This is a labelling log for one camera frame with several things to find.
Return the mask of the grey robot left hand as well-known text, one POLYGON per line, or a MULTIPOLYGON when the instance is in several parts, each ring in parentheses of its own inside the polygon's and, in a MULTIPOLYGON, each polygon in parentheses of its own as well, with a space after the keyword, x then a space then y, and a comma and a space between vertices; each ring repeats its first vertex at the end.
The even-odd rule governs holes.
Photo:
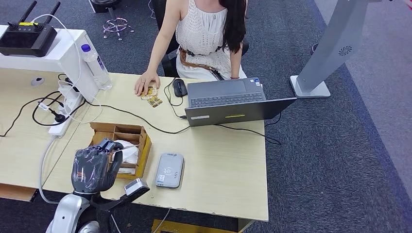
POLYGON ((75 193, 95 194, 110 189, 122 164, 124 146, 109 139, 76 151, 71 183, 75 193))

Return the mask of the person's right hand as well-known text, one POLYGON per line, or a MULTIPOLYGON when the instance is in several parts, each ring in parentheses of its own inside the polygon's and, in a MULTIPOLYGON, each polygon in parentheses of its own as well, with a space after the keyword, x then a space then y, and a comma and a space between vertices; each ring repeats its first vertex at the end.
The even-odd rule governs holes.
POLYGON ((137 96, 146 96, 149 91, 150 84, 154 82, 155 87, 160 87, 160 79, 156 71, 145 71, 136 81, 134 92, 137 96))

